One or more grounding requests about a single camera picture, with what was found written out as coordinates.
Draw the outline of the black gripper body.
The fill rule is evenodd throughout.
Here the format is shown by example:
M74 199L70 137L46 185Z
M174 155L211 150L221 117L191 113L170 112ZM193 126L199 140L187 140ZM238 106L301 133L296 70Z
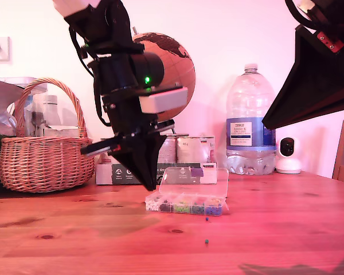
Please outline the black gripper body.
M106 103L106 113L110 119L115 136L83 146L82 155L95 156L102 152L109 152L113 145L122 140L141 139L152 133L162 132L174 127L174 120L168 119L158 122L158 107L167 103L167 97L172 91L152 93L150 95L135 96L118 103Z

